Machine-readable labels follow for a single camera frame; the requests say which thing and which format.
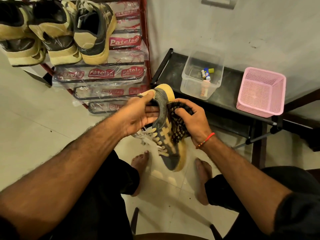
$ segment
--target floor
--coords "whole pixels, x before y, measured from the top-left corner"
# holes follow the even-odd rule
[[[102,119],[82,106],[74,106],[65,90],[54,90],[32,79],[20,68],[9,65],[0,53],[0,190],[22,175],[50,159],[67,143]],[[232,134],[216,131],[230,146],[244,141]],[[137,234],[174,232],[214,239],[209,229],[213,223],[222,236],[226,235],[237,213],[217,206],[203,206],[195,198],[197,174],[194,159],[210,163],[213,175],[219,170],[187,139],[187,162],[180,172],[170,172],[157,155],[154,146],[143,146],[131,136],[124,138],[115,150],[120,159],[131,159],[146,149],[151,160],[142,179],[138,197],[124,195],[129,219],[139,207]],[[251,146],[239,149],[248,160]],[[295,165],[304,169],[320,168],[320,153],[287,131],[270,136],[267,141],[267,166]]]

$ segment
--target sneaker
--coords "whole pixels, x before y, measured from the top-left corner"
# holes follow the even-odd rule
[[[139,96],[144,96],[149,91],[141,93]],[[154,141],[157,144],[159,156],[162,157],[166,167],[171,171],[178,172],[185,165],[186,145],[184,138],[178,143],[174,143],[172,140],[172,124],[168,117],[167,103],[174,100],[174,92],[168,84],[160,84],[152,91],[154,91],[154,98],[151,103],[159,106],[159,117],[151,127],[139,131],[134,137],[142,139],[143,144],[148,143],[146,138]]]
[[[109,38],[117,20],[111,7],[104,3],[77,1],[74,40],[85,63],[99,65],[108,59]]]
[[[31,6],[0,0],[0,44],[14,67],[37,65],[46,57],[42,42],[27,25],[31,18]]]
[[[29,28],[46,46],[55,65],[73,64],[81,54],[73,40],[73,19],[76,6],[71,1],[40,0],[33,4],[33,19]]]

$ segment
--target person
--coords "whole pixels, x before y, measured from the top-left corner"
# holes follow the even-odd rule
[[[157,119],[158,108],[148,105],[153,96],[150,91],[131,98],[117,113],[5,188],[0,193],[0,239],[133,239],[121,194],[139,194],[149,153],[129,165],[113,149]],[[200,144],[211,134],[204,110],[188,100],[177,101],[193,110],[193,115],[182,108],[175,113],[184,120],[194,145]],[[210,166],[196,159],[198,200],[239,212],[225,238],[319,238],[320,186],[306,171],[261,171],[216,136],[200,149],[222,175],[212,178]]]

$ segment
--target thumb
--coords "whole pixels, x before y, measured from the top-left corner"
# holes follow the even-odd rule
[[[180,116],[184,122],[191,117],[191,115],[184,108],[177,108],[174,112],[176,115]]]
[[[153,99],[153,97],[155,96],[154,91],[150,91],[148,92],[147,95],[143,96],[142,99],[144,101],[145,104],[149,103],[151,99]]]

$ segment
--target hand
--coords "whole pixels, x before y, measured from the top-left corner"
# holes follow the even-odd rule
[[[186,124],[186,128],[191,135],[193,144],[195,146],[199,145],[212,133],[205,110],[187,99],[177,98],[174,101],[186,104],[194,112],[193,115],[190,115],[184,108],[178,108],[175,110],[175,113],[180,116]]]
[[[153,97],[154,92],[150,91],[143,97],[130,98],[127,104],[114,114],[121,122],[123,137],[136,133],[143,126],[153,123],[158,118],[159,107],[147,106]]]

